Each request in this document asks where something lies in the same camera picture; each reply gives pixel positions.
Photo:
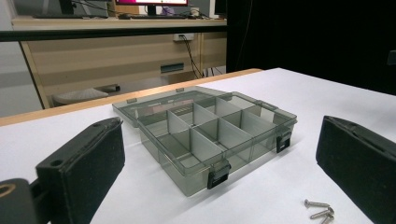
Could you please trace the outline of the black curtain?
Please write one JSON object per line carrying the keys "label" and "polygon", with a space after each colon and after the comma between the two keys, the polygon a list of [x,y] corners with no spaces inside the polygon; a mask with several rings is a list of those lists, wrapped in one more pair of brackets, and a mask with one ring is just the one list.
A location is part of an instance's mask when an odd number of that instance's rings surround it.
{"label": "black curtain", "polygon": [[227,0],[229,72],[284,68],[396,95],[396,0]]}

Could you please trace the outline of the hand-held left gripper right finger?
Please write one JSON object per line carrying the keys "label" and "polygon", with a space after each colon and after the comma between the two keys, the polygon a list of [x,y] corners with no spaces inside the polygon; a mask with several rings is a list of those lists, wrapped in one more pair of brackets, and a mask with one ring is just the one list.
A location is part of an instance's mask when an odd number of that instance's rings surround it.
{"label": "hand-held left gripper right finger", "polygon": [[396,224],[396,143],[352,121],[326,116],[316,160],[374,224]]}

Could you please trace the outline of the white wall socket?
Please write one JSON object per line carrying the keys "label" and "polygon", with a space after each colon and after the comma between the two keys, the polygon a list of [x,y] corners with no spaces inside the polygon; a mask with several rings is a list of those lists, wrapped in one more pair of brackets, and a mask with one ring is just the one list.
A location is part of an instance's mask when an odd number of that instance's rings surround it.
{"label": "white wall socket", "polygon": [[194,39],[194,34],[193,33],[188,33],[188,34],[174,34],[173,40],[175,42],[178,41],[192,41]]}

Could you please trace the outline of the small silver screw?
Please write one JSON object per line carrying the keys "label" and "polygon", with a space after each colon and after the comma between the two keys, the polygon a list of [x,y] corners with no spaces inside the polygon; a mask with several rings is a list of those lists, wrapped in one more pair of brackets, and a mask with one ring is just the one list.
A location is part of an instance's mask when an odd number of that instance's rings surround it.
{"label": "small silver screw", "polygon": [[304,206],[306,208],[310,208],[310,207],[330,207],[330,205],[327,204],[327,203],[312,202],[312,201],[309,201],[307,199],[304,200]]}
{"label": "small silver screw", "polygon": [[333,214],[334,214],[333,209],[328,207],[327,210],[323,210],[321,212],[315,213],[314,215],[311,215],[309,218],[310,219],[316,219],[316,218],[319,218],[319,217],[325,217],[327,215],[333,215]]}

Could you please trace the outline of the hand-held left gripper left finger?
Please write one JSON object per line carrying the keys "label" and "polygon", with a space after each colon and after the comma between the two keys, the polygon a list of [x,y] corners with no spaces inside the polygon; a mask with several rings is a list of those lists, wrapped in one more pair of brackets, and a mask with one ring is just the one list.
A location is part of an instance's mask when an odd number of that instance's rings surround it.
{"label": "hand-held left gripper left finger", "polygon": [[88,126],[36,166],[51,224],[90,224],[125,163],[120,118]]}

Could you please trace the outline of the grey chair base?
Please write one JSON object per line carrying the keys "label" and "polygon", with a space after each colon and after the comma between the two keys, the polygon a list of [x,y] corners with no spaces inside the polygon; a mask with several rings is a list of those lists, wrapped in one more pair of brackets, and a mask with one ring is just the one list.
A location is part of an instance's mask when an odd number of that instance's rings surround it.
{"label": "grey chair base", "polygon": [[61,94],[54,94],[52,96],[52,100],[59,105],[71,105],[106,98],[111,92],[119,90],[120,86],[118,84],[114,84],[98,88],[89,88],[82,91],[70,91]]}

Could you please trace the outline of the dark monitor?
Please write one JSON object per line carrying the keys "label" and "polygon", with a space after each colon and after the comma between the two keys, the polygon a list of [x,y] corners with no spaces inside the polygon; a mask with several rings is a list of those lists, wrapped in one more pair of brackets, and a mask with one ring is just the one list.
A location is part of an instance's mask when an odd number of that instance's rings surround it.
{"label": "dark monitor", "polygon": [[108,17],[111,0],[11,0],[18,16],[35,19],[88,19]]}

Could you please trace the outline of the monitor with pink screen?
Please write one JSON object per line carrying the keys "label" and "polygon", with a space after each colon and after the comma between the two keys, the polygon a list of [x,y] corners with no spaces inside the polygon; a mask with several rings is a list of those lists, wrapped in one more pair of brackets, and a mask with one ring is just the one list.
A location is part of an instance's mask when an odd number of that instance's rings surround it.
{"label": "monitor with pink screen", "polygon": [[156,15],[156,7],[187,7],[189,0],[115,0],[120,6],[145,6],[149,15]]}

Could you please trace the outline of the wooden desk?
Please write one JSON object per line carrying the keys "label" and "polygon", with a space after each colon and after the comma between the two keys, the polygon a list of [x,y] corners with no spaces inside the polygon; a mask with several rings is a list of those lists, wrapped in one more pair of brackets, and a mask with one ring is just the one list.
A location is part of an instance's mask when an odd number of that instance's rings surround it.
{"label": "wooden desk", "polygon": [[[15,31],[159,28],[227,25],[221,20],[34,19],[18,17]],[[19,42],[41,104],[70,91],[153,77],[189,80],[226,64],[226,32],[193,33],[192,41],[169,35],[137,35]]]}

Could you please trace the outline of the black horizontal bar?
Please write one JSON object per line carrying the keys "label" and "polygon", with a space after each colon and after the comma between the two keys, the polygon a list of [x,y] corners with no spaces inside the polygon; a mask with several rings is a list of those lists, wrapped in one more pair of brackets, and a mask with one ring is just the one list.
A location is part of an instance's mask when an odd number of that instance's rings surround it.
{"label": "black horizontal bar", "polygon": [[0,42],[44,41],[81,38],[102,38],[137,35],[169,35],[183,33],[227,32],[228,26],[187,26],[159,28],[117,28],[84,30],[0,31]]}

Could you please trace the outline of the grey transparent compartment box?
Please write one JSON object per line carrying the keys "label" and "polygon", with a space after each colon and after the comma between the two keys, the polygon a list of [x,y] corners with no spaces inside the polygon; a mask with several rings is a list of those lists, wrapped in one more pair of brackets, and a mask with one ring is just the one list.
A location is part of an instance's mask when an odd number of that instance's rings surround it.
{"label": "grey transparent compartment box", "polygon": [[181,88],[115,103],[186,196],[290,145],[297,116],[240,92]]}

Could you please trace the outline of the black keyboard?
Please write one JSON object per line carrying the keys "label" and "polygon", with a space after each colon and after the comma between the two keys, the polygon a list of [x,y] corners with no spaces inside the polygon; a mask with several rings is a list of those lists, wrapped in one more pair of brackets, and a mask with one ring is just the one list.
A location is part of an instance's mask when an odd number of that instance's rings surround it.
{"label": "black keyboard", "polygon": [[133,20],[185,20],[185,16],[180,15],[131,15]]}

